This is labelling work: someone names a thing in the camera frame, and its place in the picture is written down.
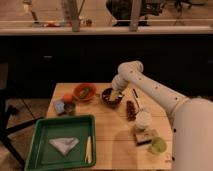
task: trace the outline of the red bowl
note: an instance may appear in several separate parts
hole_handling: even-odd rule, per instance
[[[82,83],[75,87],[73,96],[79,101],[89,101],[96,93],[96,86],[92,83]]]

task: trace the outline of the glass window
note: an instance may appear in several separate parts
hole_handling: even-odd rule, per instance
[[[54,28],[80,32],[105,29],[113,32],[119,28],[140,32],[156,26],[161,29],[204,26],[211,31],[212,25],[213,0],[0,1],[1,29]]]

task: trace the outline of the chopsticks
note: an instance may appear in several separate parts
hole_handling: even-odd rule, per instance
[[[132,90],[132,94],[133,94],[133,97],[134,97],[134,99],[135,99],[135,101],[136,101],[136,103],[138,105],[138,110],[139,111],[142,110],[143,109],[143,105],[141,104],[139,96],[138,96],[138,94],[137,94],[137,92],[136,92],[136,90],[134,88]]]
[[[88,136],[88,138],[87,138],[85,162],[86,163],[91,163],[92,162],[92,143],[91,143],[91,136]]]

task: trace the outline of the wooden stick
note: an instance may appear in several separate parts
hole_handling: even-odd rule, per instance
[[[87,138],[87,147],[86,147],[86,156],[85,162],[91,163],[92,162],[92,143],[91,143],[91,136]]]

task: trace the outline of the tray rim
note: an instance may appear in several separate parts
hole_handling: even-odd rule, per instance
[[[61,120],[67,120],[67,119],[70,119],[72,120],[73,118],[91,118],[91,122],[92,122],[92,132],[94,133],[93,136],[91,136],[91,140],[92,140],[92,149],[93,149],[93,154],[92,154],[92,162],[91,163],[88,163],[87,165],[83,165],[82,167],[64,167],[64,168],[61,168],[61,167],[58,167],[58,168],[54,168],[54,169],[51,169],[51,168],[33,168],[33,169],[29,169],[29,161],[30,161],[30,156],[32,155],[32,149],[33,149],[33,145],[34,145],[34,140],[35,140],[35,134],[38,130],[38,127],[40,124],[42,124],[43,122],[45,121],[58,121],[58,122],[61,122]],[[75,115],[75,116],[65,116],[65,117],[56,117],[56,118],[44,118],[44,119],[40,119],[36,122],[36,125],[35,125],[35,128],[34,128],[34,132],[33,132],[33,135],[32,135],[32,138],[31,138],[31,143],[30,143],[30,148],[29,148],[29,152],[28,152],[28,155],[27,155],[27,159],[26,159],[26,163],[25,163],[25,167],[24,167],[24,170],[25,171],[42,171],[42,170],[45,170],[45,171],[48,171],[48,170],[56,170],[56,169],[75,169],[75,168],[85,168],[85,167],[91,167],[91,166],[94,166],[96,164],[96,140],[95,140],[95,117],[94,115],[92,114],[86,114],[86,115]]]

